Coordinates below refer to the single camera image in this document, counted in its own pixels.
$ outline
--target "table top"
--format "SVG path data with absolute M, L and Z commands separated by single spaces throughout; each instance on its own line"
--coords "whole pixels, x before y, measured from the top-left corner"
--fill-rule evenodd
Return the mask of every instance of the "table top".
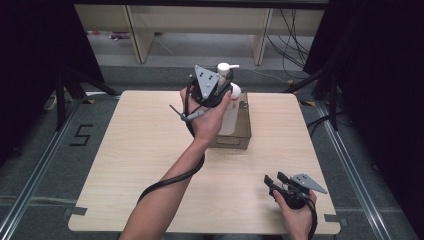
M 248 93 L 252 137 L 247 150 L 209 148 L 168 232 L 286 233 L 279 206 L 263 183 L 268 174 L 307 173 L 327 189 L 296 97 Z M 122 94 L 72 215 L 74 231 L 122 231 L 141 192 L 157 182 L 190 144 L 177 91 Z M 330 194 L 317 193 L 316 234 L 336 234 Z

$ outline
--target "tape mark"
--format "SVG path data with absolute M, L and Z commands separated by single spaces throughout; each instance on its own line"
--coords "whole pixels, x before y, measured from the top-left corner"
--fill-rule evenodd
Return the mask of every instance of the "tape mark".
M 65 209 L 65 212 L 63 213 L 63 215 L 71 216 L 72 214 L 74 214 L 74 215 L 84 216 L 86 212 L 87 212 L 87 208 L 73 207 L 73 208 Z
M 75 133 L 75 135 L 74 135 L 74 137 L 78 137 L 78 138 L 85 138 L 85 140 L 84 140 L 84 143 L 71 143 L 71 144 L 69 144 L 69 146 L 72 146 L 72 147 L 83 147 L 83 146 L 86 146 L 87 145 L 87 143 L 88 143 L 88 140 L 90 139 L 90 137 L 91 137 L 91 135 L 89 135 L 89 134 L 80 134 L 80 131 L 81 131 L 81 129 L 82 128 L 84 128 L 84 127 L 93 127 L 94 125 L 92 125 L 92 124 L 81 124 L 79 127 L 78 127 L 78 130 L 77 130 L 77 132 Z

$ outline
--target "black cable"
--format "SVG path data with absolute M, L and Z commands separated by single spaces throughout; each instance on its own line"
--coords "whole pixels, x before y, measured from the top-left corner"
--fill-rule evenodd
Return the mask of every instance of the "black cable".
M 317 216 L 317 211 L 315 209 L 315 203 L 311 199 L 308 199 L 308 201 L 306 201 L 306 205 L 308 205 L 309 210 L 311 210 L 311 214 L 312 214 L 312 226 L 308 234 L 308 239 L 311 240 L 318 226 L 318 216 Z
M 303 64 L 305 64 L 306 58 L 305 58 L 305 56 L 303 55 L 303 53 L 300 49 L 300 46 L 302 46 L 302 45 L 299 43 L 299 41 L 297 41 L 295 21 L 296 21 L 296 9 L 292 9 L 292 37 L 293 37 L 294 42 L 296 43 L 297 50 L 298 50 L 297 52 L 299 54 L 300 60 L 302 61 Z
M 188 98 L 190 97 L 190 88 L 194 83 L 194 79 L 190 78 L 190 81 L 187 84 L 187 90 L 186 90 L 186 96 L 185 96 L 185 101 L 184 101 L 184 114 L 185 116 L 189 115 L 189 107 L 188 107 Z M 191 135 L 194 137 L 194 130 L 193 130 L 193 126 L 191 125 L 190 121 L 186 121 L 186 126 L 188 128 L 188 130 L 190 131 Z M 178 175 L 176 177 L 172 177 L 169 179 L 165 179 L 162 181 L 159 181 L 151 186 L 149 186 L 148 188 L 146 188 L 143 193 L 141 193 L 140 197 L 138 198 L 137 203 L 139 203 L 141 201 L 141 199 L 143 199 L 147 194 L 149 194 L 150 192 L 153 192 L 159 188 L 165 187 L 167 185 L 171 185 L 180 181 L 183 181 L 187 178 L 192 177 L 194 174 L 196 174 L 203 166 L 203 163 L 205 162 L 205 154 L 202 155 L 202 157 L 199 160 L 199 163 L 197 164 L 197 166 L 195 166 L 192 170 L 183 173 L 181 175 Z
M 289 55 L 287 55 L 285 52 L 283 52 L 280 48 L 278 48 L 272 41 L 271 41 L 271 39 L 269 38 L 269 36 L 267 36 L 267 38 L 268 38 L 268 40 L 269 40 L 269 42 L 271 43 L 271 45 L 272 45 L 272 47 L 277 51 L 277 53 L 279 53 L 280 55 L 282 55 L 283 56 L 283 71 L 284 71 L 284 73 L 286 73 L 289 77 L 291 77 L 291 78 L 297 78 L 297 79 L 305 79 L 305 78 L 302 78 L 302 77 L 296 77 L 296 76 L 292 76 L 291 74 L 289 74 L 288 72 L 287 72 L 287 70 L 286 70 L 286 67 L 285 67 L 285 64 L 284 64 L 284 57 L 286 57 L 286 58 L 288 58 L 291 62 L 293 62 L 294 64 L 296 64 L 298 67 L 301 67 L 301 68 L 303 68 L 303 66 L 302 66 L 302 64 L 301 63 L 299 63 L 299 62 L 297 62 L 293 57 L 291 57 L 291 56 L 289 56 Z
M 351 124 L 351 123 L 344 123 L 344 122 L 342 122 L 342 121 L 340 121 L 340 120 L 337 120 L 337 123 L 339 123 L 339 124 L 341 124 L 341 125 L 343 125 L 343 126 L 346 126 L 346 127 L 351 127 L 351 128 L 353 128 L 353 124 Z
M 312 138 L 312 136 L 314 135 L 315 129 L 318 127 L 318 125 L 320 125 L 321 123 L 323 123 L 325 120 L 327 120 L 328 117 L 326 119 L 321 119 L 320 121 L 318 121 L 315 126 L 312 128 L 311 133 L 309 134 L 309 136 Z
M 294 64 L 296 64 L 299 67 L 303 67 L 302 63 L 298 62 L 296 59 L 294 59 L 292 56 L 288 55 L 287 53 L 285 53 L 283 50 L 281 50 L 272 40 L 269 36 L 267 36 L 269 42 L 271 43 L 271 46 L 277 51 L 277 53 L 279 53 L 281 56 L 286 57 L 287 59 L 289 59 L 291 62 L 293 62 Z
M 302 44 L 300 44 L 298 41 L 297 41 L 297 38 L 296 38 L 296 36 L 295 35 L 293 35 L 293 33 L 292 33 L 292 30 L 290 29 L 290 27 L 289 27 L 289 24 L 288 24 L 288 22 L 287 22 L 287 20 L 286 20 L 286 17 L 284 16 L 284 13 L 283 13 L 283 10 L 282 9 L 280 9 L 280 13 L 281 13 L 281 16 L 283 17 L 283 20 L 284 20 L 284 22 L 286 23 L 286 26 L 287 26 L 287 29 L 289 30 L 289 33 L 290 33 L 290 35 L 291 36 L 294 36 L 294 41 L 295 41 L 295 43 L 296 43 L 296 45 L 299 47 L 301 47 L 301 48 L 303 48 L 303 50 L 305 50 L 306 52 L 308 52 L 309 53 L 309 50 L 308 49 L 306 49 L 305 47 L 303 47 L 302 46 Z
M 295 51 L 300 51 L 300 52 L 302 52 L 303 54 L 309 54 L 309 51 L 303 51 L 303 50 L 299 50 L 298 48 L 295 48 L 295 47 L 293 47 L 293 46 L 291 46 L 290 44 L 288 44 L 286 41 L 284 41 L 282 38 L 281 38 L 281 36 L 278 36 L 278 38 L 285 44 L 285 45 L 288 45 L 289 46 L 289 48 L 291 48 L 291 49 L 293 49 L 293 50 L 295 50 Z
M 337 115 L 342 115 L 342 114 L 345 114 L 345 111 L 340 111 L 340 112 L 337 112 L 336 113 L 336 116 Z M 328 119 L 330 119 L 330 115 L 325 115 L 325 116 L 323 116 L 323 117 L 320 117 L 320 118 L 318 118 L 317 120 L 314 120 L 314 121 L 312 121 L 312 122 L 310 122 L 310 123 L 308 123 L 308 124 L 306 124 L 306 127 L 307 128 L 309 128 L 309 127 L 311 127 L 312 125 L 314 125 L 315 124 L 315 126 L 312 128 L 312 131 L 311 131 L 311 133 L 309 134 L 309 136 L 312 138 L 312 135 L 314 135 L 314 132 L 315 132 L 315 130 L 316 130 L 316 128 L 318 127 L 318 125 L 320 125 L 321 123 L 323 123 L 324 121 L 326 121 L 326 120 L 328 120 Z

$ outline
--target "cable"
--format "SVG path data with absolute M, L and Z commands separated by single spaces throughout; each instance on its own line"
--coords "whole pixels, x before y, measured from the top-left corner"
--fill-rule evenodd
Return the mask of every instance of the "cable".
M 282 38 L 281 38 L 281 36 L 278 36 L 278 38 L 284 43 L 284 44 L 286 44 L 286 45 L 288 45 L 288 47 L 289 48 L 291 48 L 291 49 L 293 49 L 293 50 L 295 50 L 295 51 L 300 51 L 300 52 L 302 52 L 302 53 L 304 53 L 304 54 L 309 54 L 309 51 L 305 51 L 305 50 L 299 50 L 299 48 L 295 48 L 295 47 L 293 47 L 293 46 L 290 46 L 290 44 L 288 44 L 286 41 L 284 41 Z
M 303 46 L 302 46 L 302 44 L 300 44 L 300 43 L 297 41 L 297 36 L 296 36 L 296 34 L 293 34 L 293 31 L 290 29 L 289 24 L 288 24 L 288 22 L 287 22 L 286 18 L 284 17 L 284 13 L 283 13 L 283 10 L 282 10 L 282 9 L 280 9 L 280 13 L 281 13 L 281 16 L 282 16 L 282 17 L 283 17 L 283 19 L 284 19 L 284 22 L 286 23 L 287 29 L 289 30 L 289 33 L 290 33 L 290 36 L 293 36 L 293 38 L 294 38 L 293 40 L 295 41 L 296 45 L 297 45 L 298 47 L 300 47 L 300 48 L 303 48 L 303 50 L 305 50 L 306 52 L 308 52 L 308 53 L 309 53 L 309 50 L 307 50 L 305 47 L 303 47 Z M 295 9 L 292 9 L 292 25 L 293 25 L 293 26 L 295 26 L 295 23 L 294 23 L 295 17 L 296 17 L 296 11 L 295 11 Z
M 305 56 L 303 55 L 303 53 L 302 53 L 302 51 L 300 49 L 301 44 L 297 41 L 295 21 L 296 21 L 296 9 L 292 9 L 292 37 L 293 37 L 293 40 L 296 43 L 299 57 L 300 57 L 302 63 L 305 64 L 306 58 L 305 58 Z
M 311 210 L 311 214 L 312 214 L 312 226 L 308 234 L 308 239 L 311 240 L 318 226 L 318 216 L 317 216 L 317 211 L 315 208 L 315 203 L 311 199 L 308 199 L 308 201 L 306 201 L 306 205 L 308 205 L 309 210 Z
M 287 21 L 286 21 L 286 18 L 284 17 L 284 15 L 282 15 L 283 16 L 283 19 L 284 19 L 284 21 L 286 22 L 286 25 L 287 25 L 287 29 L 289 30 L 289 32 L 290 32 L 290 35 L 289 35 L 289 39 L 287 40 L 287 45 L 290 43 L 290 39 L 291 39 L 291 37 L 292 37 L 292 32 L 291 32 L 291 30 L 290 30 L 290 27 L 289 27 L 289 25 L 288 25 L 288 23 L 287 23 Z M 284 53 L 286 53 L 286 51 L 287 51 L 287 45 L 286 45 L 286 47 L 284 48 Z
M 344 112 L 344 111 L 337 112 L 337 113 L 336 113 L 336 116 L 337 116 L 337 115 L 342 115 L 342 114 L 345 114 L 345 112 Z M 326 120 L 328 120 L 328 119 L 330 119 L 330 115 L 325 115 L 325 116 L 323 116 L 323 117 L 318 118 L 318 119 L 317 119 L 317 120 L 315 120 L 315 121 L 312 121 L 312 122 L 310 122 L 310 123 L 306 124 L 306 127 L 307 127 L 307 128 L 311 127 L 312 125 L 315 125 L 315 126 L 312 128 L 312 131 L 311 131 L 311 133 L 309 134 L 309 136 L 312 138 L 312 136 L 314 135 L 314 132 L 315 132 L 316 128 L 318 127 L 318 125 L 320 125 L 321 123 L 323 123 L 324 121 L 326 121 Z
M 344 122 L 342 122 L 342 121 L 340 121 L 340 120 L 337 120 L 337 122 L 338 122 L 339 124 L 343 125 L 343 126 L 353 128 L 353 124 L 351 124 L 351 123 L 344 123 Z
M 167 48 L 165 46 L 165 44 L 163 44 L 161 41 L 159 41 L 159 39 L 155 36 L 153 39 L 155 39 L 155 41 L 157 41 L 160 45 L 162 45 L 163 48 L 165 48 L 166 51 L 168 51 L 169 53 L 171 53 L 171 55 L 175 56 L 175 53 L 171 50 L 169 50 L 169 48 Z
M 289 83 L 288 81 L 283 80 L 283 79 L 278 78 L 278 77 L 273 76 L 273 75 L 269 75 L 269 74 L 265 74 L 265 73 L 257 72 L 257 71 L 251 70 L 251 69 L 246 69 L 246 70 L 251 71 L 251 72 L 256 73 L 256 74 L 259 74 L 259 75 L 262 75 L 262 76 L 275 78 L 275 79 L 277 79 L 277 80 L 279 80 L 279 81 L 281 81 L 281 82 L 283 82 L 283 83 Z
M 298 62 L 296 59 L 294 59 L 292 56 L 288 55 L 285 50 L 281 50 L 279 47 L 277 47 L 277 45 L 271 40 L 271 38 L 269 36 L 267 36 L 269 42 L 271 43 L 271 46 L 277 51 L 277 53 L 279 53 L 281 56 L 287 58 L 288 60 L 290 60 L 291 62 L 293 62 L 294 64 L 296 64 L 299 67 L 303 67 L 303 64 Z
M 184 114 L 186 116 L 189 115 L 189 108 L 188 108 L 188 99 L 190 97 L 190 88 L 194 83 L 194 79 L 190 78 L 190 81 L 187 84 L 187 90 L 186 90 L 186 96 L 185 96 L 185 101 L 184 101 Z M 191 125 L 191 122 L 186 121 L 186 126 L 188 128 L 188 130 L 190 131 L 191 135 L 194 137 L 194 130 L 193 130 L 193 126 Z M 202 155 L 202 157 L 199 160 L 199 163 L 197 164 L 197 166 L 195 166 L 192 170 L 183 173 L 181 175 L 178 175 L 176 177 L 172 177 L 169 179 L 165 179 L 162 181 L 159 181 L 151 186 L 149 186 L 148 188 L 146 188 L 140 195 L 140 197 L 138 198 L 137 203 L 139 203 L 141 201 L 141 199 L 143 199 L 147 194 L 149 194 L 150 192 L 153 192 L 159 188 L 162 188 L 164 186 L 168 186 L 180 181 L 183 181 L 187 178 L 190 178 L 191 176 L 193 176 L 194 174 L 196 174 L 203 166 L 203 163 L 205 162 L 205 154 Z

